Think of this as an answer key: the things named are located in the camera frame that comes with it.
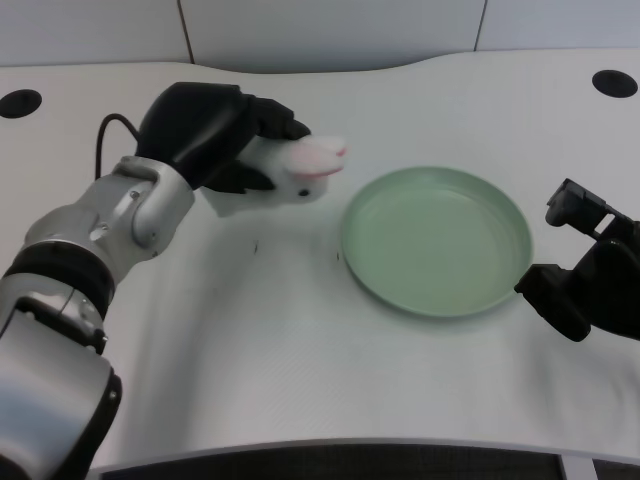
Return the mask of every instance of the black hole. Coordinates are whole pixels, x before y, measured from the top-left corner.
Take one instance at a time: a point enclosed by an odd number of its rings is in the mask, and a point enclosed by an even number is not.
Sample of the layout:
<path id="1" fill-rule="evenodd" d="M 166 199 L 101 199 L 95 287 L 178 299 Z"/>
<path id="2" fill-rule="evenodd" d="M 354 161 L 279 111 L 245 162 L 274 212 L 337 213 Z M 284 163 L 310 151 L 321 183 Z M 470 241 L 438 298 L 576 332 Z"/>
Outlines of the black hole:
<path id="1" fill-rule="evenodd" d="M 592 81 L 600 93 L 614 98 L 628 98 L 638 91 L 636 81 L 617 70 L 602 70 L 593 76 Z"/>
<path id="2" fill-rule="evenodd" d="M 35 90 L 16 90 L 0 99 L 0 116 L 21 118 L 35 112 L 42 103 L 42 95 Z"/>

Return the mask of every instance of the table surface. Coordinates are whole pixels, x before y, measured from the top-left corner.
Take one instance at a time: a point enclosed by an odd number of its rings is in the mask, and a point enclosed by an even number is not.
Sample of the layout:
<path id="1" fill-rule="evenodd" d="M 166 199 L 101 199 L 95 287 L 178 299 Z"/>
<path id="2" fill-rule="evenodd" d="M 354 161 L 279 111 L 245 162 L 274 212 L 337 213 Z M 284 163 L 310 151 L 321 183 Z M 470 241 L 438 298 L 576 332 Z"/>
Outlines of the table surface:
<path id="1" fill-rule="evenodd" d="M 502 188 L 530 222 L 536 263 L 571 268 L 589 239 L 544 221 L 566 177 L 640 217 L 640 95 L 600 94 L 591 77 L 602 69 L 640 79 L 640 50 L 466 53 L 336 74 L 0 69 L 1 95 L 43 96 L 33 115 L 0 119 L 2 267 L 34 220 L 87 188 L 100 120 L 119 112 L 139 123 L 176 81 L 239 84 L 351 147 L 314 204 L 218 219 L 198 193 L 166 252 L 119 286 L 105 356 L 124 399 L 94 468 L 309 441 L 640 462 L 640 344 L 598 330 L 572 343 L 521 297 L 460 319 L 403 314 L 363 292 L 337 255 L 358 189 L 398 168 L 444 165 Z M 105 168 L 133 150 L 111 127 Z"/>

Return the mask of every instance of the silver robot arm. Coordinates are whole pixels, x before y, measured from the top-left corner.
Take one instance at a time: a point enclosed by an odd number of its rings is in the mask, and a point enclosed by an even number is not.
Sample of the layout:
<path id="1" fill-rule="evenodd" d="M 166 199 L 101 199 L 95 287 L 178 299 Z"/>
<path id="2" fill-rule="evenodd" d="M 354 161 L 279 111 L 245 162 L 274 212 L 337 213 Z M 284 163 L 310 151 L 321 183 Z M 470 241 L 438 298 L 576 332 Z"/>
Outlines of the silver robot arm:
<path id="1" fill-rule="evenodd" d="M 114 116 L 121 117 L 105 121 Z M 167 248 L 194 190 L 274 188 L 236 161 L 256 135 L 310 133 L 273 100 L 232 85 L 182 82 L 156 99 L 139 132 L 131 128 L 135 156 L 33 224 L 0 280 L 2 480 L 85 478 L 122 396 L 101 356 L 116 285 Z"/>
<path id="2" fill-rule="evenodd" d="M 31 227 L 0 281 L 0 456 L 7 472 L 40 480 L 88 468 L 121 397 L 100 355 L 111 280 L 162 253 L 193 202 L 173 168 L 124 157 L 76 203 Z M 10 478 L 1 468 L 0 477 Z"/>

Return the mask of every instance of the white wall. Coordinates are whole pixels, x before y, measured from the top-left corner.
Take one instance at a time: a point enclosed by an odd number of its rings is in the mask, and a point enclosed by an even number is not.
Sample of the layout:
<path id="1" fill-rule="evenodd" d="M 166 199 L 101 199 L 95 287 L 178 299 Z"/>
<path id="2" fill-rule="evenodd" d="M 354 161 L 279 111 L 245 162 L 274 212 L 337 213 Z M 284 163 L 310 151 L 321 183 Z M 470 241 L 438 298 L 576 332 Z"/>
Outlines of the white wall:
<path id="1" fill-rule="evenodd" d="M 484 0 L 182 0 L 196 63 L 369 70 L 472 51 Z"/>
<path id="2" fill-rule="evenodd" d="M 478 50 L 640 47 L 640 0 L 488 0 Z"/>
<path id="3" fill-rule="evenodd" d="M 189 61 L 176 0 L 0 0 L 0 66 Z"/>
<path id="4" fill-rule="evenodd" d="M 640 0 L 181 0 L 196 63 L 366 70 L 445 53 L 640 47 Z M 0 0 L 0 66 L 190 61 L 178 0 Z"/>

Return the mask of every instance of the green plate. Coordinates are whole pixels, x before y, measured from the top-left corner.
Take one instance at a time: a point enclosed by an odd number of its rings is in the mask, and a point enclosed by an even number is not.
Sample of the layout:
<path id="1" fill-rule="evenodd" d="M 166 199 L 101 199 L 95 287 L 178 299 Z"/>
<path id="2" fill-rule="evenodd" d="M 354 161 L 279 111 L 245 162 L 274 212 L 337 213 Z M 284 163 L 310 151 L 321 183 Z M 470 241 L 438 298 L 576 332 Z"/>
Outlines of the green plate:
<path id="1" fill-rule="evenodd" d="M 531 233 L 501 190 L 440 167 L 400 170 L 347 209 L 342 249 L 355 276 L 404 310 L 468 315 L 514 294 L 531 264 Z"/>

